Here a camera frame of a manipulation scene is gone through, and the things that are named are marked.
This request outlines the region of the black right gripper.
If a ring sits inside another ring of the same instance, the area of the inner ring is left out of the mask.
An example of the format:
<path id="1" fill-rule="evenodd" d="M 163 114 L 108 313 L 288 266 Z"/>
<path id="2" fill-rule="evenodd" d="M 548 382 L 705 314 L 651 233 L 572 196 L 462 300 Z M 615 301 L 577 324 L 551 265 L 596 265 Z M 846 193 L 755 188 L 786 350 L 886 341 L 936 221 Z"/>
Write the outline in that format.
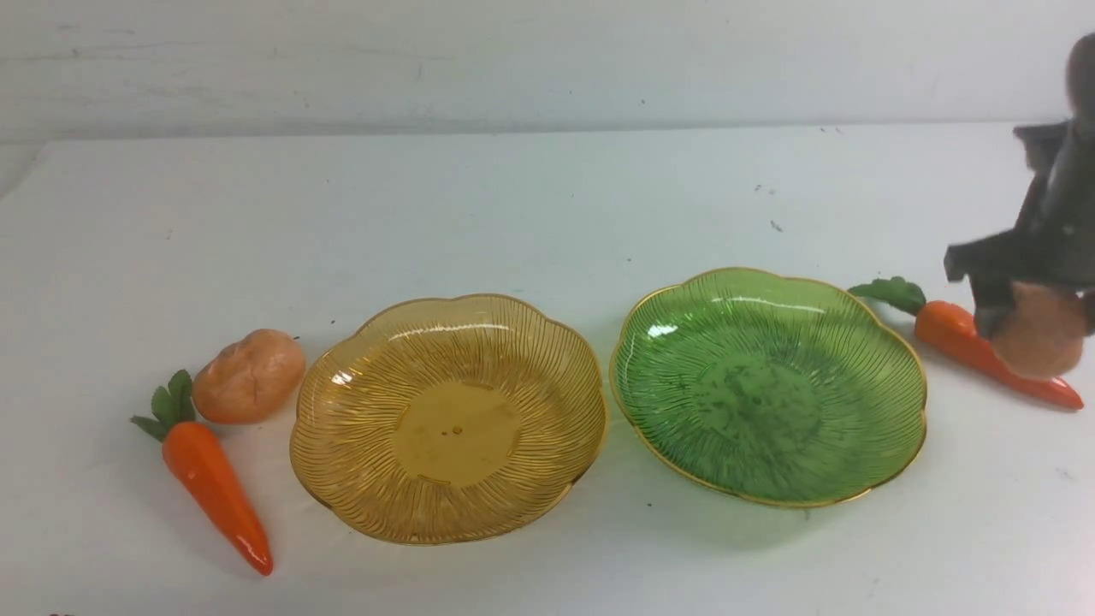
<path id="1" fill-rule="evenodd" d="M 990 339 L 1016 309 L 1014 283 L 1060 295 L 1092 293 L 1094 234 L 1094 38 L 1080 38 L 1065 66 L 1067 121 L 1026 124 L 1013 135 L 1033 178 L 1013 226 L 948 246 L 947 281 L 969 280 L 973 323 Z"/>

